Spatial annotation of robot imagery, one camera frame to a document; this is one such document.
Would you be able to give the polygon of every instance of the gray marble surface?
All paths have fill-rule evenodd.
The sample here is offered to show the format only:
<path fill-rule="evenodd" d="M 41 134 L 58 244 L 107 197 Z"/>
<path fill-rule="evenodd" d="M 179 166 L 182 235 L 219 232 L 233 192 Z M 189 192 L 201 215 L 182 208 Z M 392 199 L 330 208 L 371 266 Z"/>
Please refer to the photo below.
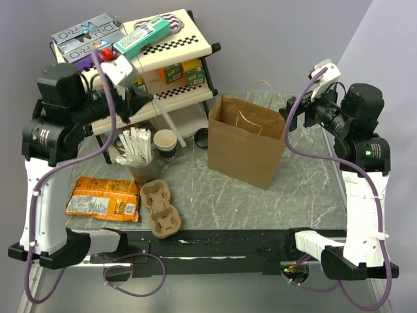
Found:
<path fill-rule="evenodd" d="M 230 93 L 246 98 L 247 93 Z M 268 93 L 258 92 L 251 101 L 266 106 Z M 288 96 L 274 94 L 271 108 L 284 106 Z M 290 135 L 298 149 L 328 155 L 324 134 L 319 127 L 299 127 Z M 287 229 L 345 228 L 346 214 L 336 173 L 329 162 L 304 158 L 285 151 L 268 190 L 263 190 L 207 168 L 207 152 L 186 140 L 177 157 L 167 163 L 158 157 L 161 178 L 172 194 L 183 229 Z M 95 138 L 86 139 L 79 155 L 98 149 Z M 98 156 L 77 165 L 72 173 L 68 197 L 80 175 L 133 180 L 128 168 L 108 165 Z M 75 229 L 102 227 L 126 230 L 149 229 L 149 210 L 141 204 L 141 222 L 111 222 L 85 216 L 68 216 L 66 226 Z"/>

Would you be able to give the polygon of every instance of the orange bag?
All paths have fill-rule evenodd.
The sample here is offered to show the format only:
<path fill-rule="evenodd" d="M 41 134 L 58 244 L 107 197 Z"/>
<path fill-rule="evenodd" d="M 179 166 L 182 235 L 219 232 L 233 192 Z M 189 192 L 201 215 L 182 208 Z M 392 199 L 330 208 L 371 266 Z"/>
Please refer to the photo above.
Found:
<path fill-rule="evenodd" d="M 134 181 L 81 176 L 66 206 L 68 215 L 139 222 L 139 191 Z"/>

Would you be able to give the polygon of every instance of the teal box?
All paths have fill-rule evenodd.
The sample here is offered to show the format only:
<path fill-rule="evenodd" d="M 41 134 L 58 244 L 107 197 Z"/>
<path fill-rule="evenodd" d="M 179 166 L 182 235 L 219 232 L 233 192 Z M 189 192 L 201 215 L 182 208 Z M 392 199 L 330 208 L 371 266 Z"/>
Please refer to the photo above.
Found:
<path fill-rule="evenodd" d="M 113 47 L 127 59 L 131 60 L 141 52 L 143 47 L 157 43 L 165 36 L 168 36 L 169 32 L 169 22 L 161 15 L 158 15 L 130 34 L 127 34 L 116 42 Z"/>

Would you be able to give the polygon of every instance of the kraft paper bag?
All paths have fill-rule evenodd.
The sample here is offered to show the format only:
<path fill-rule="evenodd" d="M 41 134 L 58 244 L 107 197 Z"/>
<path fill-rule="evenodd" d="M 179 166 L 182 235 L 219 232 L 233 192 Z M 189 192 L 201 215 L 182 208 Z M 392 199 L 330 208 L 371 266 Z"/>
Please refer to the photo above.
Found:
<path fill-rule="evenodd" d="M 249 102 L 249 96 L 246 101 L 217 98 L 208 115 L 207 166 L 267 189 L 285 150 L 285 120 L 269 107 Z"/>

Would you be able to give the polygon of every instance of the white wall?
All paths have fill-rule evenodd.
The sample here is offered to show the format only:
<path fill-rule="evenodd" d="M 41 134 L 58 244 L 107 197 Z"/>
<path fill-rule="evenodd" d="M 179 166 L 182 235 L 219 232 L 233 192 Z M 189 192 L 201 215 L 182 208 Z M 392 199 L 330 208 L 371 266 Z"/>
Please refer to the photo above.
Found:
<path fill-rule="evenodd" d="M 23 263 L 7 256 L 25 220 L 26 178 L 22 128 L 38 98 L 36 79 L 52 62 L 50 25 L 35 0 L 3 0 L 0 10 L 0 311 L 16 312 L 23 292 Z"/>
<path fill-rule="evenodd" d="M 416 10 L 413 0 L 374 0 L 339 62 L 342 82 L 370 83 L 385 99 L 377 132 L 392 150 L 385 213 L 388 250 L 400 266 L 390 301 L 400 313 L 417 310 Z"/>
<path fill-rule="evenodd" d="M 207 59 L 214 86 L 247 90 L 268 80 L 277 91 L 299 92 L 310 68 L 338 62 L 371 0 L 38 0 L 58 32 L 103 12 L 122 21 L 191 9 L 220 53 Z"/>

